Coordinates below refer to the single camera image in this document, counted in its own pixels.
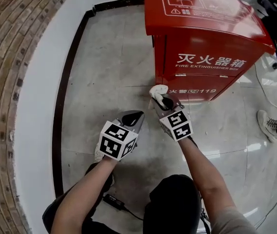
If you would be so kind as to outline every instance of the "forearm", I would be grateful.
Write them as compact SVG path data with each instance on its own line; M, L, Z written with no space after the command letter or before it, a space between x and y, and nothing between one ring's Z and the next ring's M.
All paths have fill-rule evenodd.
M225 181L216 167L202 154L193 142L184 138L179 141L191 176L205 203L211 221L218 211L235 206Z
M52 233L65 233L66 228L79 231L116 164L104 158L70 190L57 210Z
M187 161L191 176L197 184L199 191L225 186L225 182L219 171L190 139L184 138L178 143Z

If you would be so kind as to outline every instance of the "brick wall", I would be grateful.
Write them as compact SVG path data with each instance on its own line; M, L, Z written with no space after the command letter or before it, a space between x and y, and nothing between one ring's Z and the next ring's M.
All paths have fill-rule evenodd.
M31 56L64 1L0 0L0 233L29 233L14 182L15 114Z

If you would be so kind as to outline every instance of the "person's knee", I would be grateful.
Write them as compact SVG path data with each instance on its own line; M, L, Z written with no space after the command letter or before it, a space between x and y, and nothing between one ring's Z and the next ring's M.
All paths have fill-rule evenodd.
M150 193L150 199L198 197L199 192L193 180L186 175L171 175L164 178Z

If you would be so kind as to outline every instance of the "red metal cabinet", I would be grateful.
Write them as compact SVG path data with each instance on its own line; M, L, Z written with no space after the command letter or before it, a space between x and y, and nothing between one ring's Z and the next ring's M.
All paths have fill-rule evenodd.
M234 77L185 75L164 76L163 84L169 87L168 93L175 94L180 100L211 100L232 81Z
M145 24L156 83L181 100L216 98L265 52L275 52L254 9L241 0L145 0Z

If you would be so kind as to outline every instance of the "black device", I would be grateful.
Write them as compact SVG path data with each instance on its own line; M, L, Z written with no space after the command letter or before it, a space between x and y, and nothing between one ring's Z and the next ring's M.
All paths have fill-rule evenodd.
M116 199L115 197L111 196L110 194L106 194L103 197L103 201L106 202L107 204L110 204L111 206L113 206L114 208L118 209L118 210L124 210L130 214L132 214L135 218L139 219L139 220L143 220L142 218L136 216L134 213L132 213L129 209L127 209L125 207L125 204L120 201L119 199Z
M111 206L113 206L114 208L118 209L118 210L125 210L125 206L124 203L118 199L116 199L115 197L111 196L110 194L106 194L103 197L103 201L106 202L107 204L110 204Z

